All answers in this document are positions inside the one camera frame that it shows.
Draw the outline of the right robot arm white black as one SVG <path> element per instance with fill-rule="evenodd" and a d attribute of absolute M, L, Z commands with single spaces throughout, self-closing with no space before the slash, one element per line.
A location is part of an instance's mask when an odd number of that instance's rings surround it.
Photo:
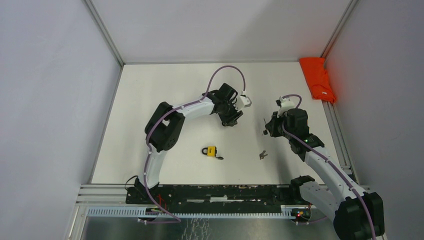
<path fill-rule="evenodd" d="M 310 132 L 308 114 L 300 108 L 273 112 L 265 129 L 273 138 L 284 137 L 291 150 L 324 182 L 323 189 L 309 176 L 292 180 L 289 199 L 317 207 L 332 221 L 341 240 L 375 240 L 385 234 L 384 204 L 376 192 L 367 192 L 335 164 L 325 144 Z"/>

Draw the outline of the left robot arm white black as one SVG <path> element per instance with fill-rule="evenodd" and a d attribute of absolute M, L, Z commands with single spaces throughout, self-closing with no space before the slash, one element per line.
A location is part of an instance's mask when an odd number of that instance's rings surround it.
<path fill-rule="evenodd" d="M 145 127 L 147 157 L 141 173 L 143 185 L 138 197 L 145 204 L 157 198 L 160 171 L 168 151 L 177 143 L 184 123 L 199 117 L 216 114 L 222 126 L 233 127 L 243 115 L 242 109 L 252 105 L 252 100 L 243 91 L 237 91 L 223 83 L 219 89 L 203 93 L 198 99 L 179 105 L 161 102 Z"/>

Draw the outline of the black head key bunch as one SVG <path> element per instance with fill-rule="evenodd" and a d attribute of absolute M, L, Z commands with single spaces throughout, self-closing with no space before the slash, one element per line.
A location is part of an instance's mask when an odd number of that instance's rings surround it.
<path fill-rule="evenodd" d="M 265 118 L 263 118 L 263 121 L 264 121 L 264 124 L 266 125 L 267 124 L 267 121 L 266 121 L 266 119 Z M 267 130 L 267 128 L 265 127 L 264 128 L 264 130 L 263 130 L 263 134 L 266 136 L 266 135 L 268 135 L 268 130 Z"/>

